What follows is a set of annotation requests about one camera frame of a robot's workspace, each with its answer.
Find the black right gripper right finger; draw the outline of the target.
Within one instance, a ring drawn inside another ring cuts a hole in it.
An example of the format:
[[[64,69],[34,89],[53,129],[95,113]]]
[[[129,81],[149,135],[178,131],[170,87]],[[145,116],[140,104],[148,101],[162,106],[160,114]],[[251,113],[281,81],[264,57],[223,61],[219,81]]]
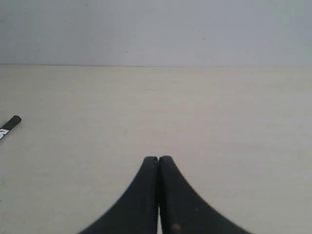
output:
[[[248,234],[191,187],[171,156],[158,166],[158,204],[164,234]]]

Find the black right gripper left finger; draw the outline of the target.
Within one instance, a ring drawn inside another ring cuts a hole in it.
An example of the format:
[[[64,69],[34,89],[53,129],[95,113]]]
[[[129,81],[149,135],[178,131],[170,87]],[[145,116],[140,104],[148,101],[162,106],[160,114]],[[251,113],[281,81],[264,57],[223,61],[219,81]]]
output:
[[[158,158],[143,159],[136,176],[115,204],[82,234],[156,234]]]

